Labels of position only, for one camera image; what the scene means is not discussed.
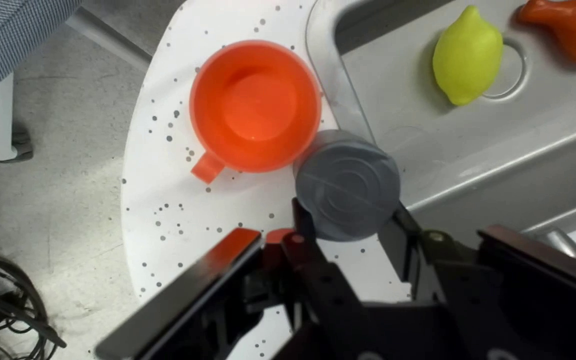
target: yellow ball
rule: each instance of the yellow ball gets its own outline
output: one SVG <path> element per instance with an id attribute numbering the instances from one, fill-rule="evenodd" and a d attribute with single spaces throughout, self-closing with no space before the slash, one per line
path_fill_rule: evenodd
<path id="1" fill-rule="evenodd" d="M 504 37 L 486 23 L 477 7 L 443 32 L 433 70 L 437 85 L 454 107 L 482 96 L 498 78 L 504 58 Z"/>

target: table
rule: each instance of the table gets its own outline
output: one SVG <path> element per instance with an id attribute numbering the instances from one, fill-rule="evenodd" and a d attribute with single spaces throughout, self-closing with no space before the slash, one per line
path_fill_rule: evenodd
<path id="1" fill-rule="evenodd" d="M 192 132 L 189 95 L 203 62 L 238 40 L 272 40 L 309 62 L 306 23 L 314 0 L 189 0 L 168 25 L 145 78 L 125 157 L 122 226 L 140 301 L 156 294 L 236 226 L 293 225 L 291 168 L 268 174 L 224 170 L 210 186 L 191 174 L 203 145 Z M 323 98 L 323 130 L 336 128 Z M 321 243 L 363 301 L 399 301 L 408 289 L 376 238 Z M 289 339 L 283 308 L 266 310 L 232 359 L 272 356 Z"/>

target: stainless steel sink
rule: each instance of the stainless steel sink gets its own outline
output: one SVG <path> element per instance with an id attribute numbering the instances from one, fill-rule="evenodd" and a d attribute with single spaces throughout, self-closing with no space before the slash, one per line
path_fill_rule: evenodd
<path id="1" fill-rule="evenodd" d="M 504 32 L 507 56 L 486 96 L 452 109 L 430 56 L 467 5 Z M 472 246 L 477 228 L 492 222 L 576 240 L 576 67 L 548 37 L 512 23 L 519 7 L 321 0 L 309 25 L 309 55 L 339 126 L 399 162 L 403 202 L 423 225 Z"/>

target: gray lid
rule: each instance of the gray lid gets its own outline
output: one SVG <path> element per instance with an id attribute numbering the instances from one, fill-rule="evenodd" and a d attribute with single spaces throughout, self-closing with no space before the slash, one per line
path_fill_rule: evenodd
<path id="1" fill-rule="evenodd" d="M 361 240 L 379 232 L 400 201 L 395 161 L 346 132 L 321 132 L 297 174 L 297 195 L 328 240 Z"/>

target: orange measuring cup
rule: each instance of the orange measuring cup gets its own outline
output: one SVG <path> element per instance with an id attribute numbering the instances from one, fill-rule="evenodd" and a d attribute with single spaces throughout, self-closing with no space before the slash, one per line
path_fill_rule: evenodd
<path id="1" fill-rule="evenodd" d="M 224 166 L 289 166 L 314 141 L 321 113 L 319 85 L 297 55 L 262 40 L 227 46 L 191 93 L 192 126 L 207 148 L 192 174 L 210 185 Z"/>

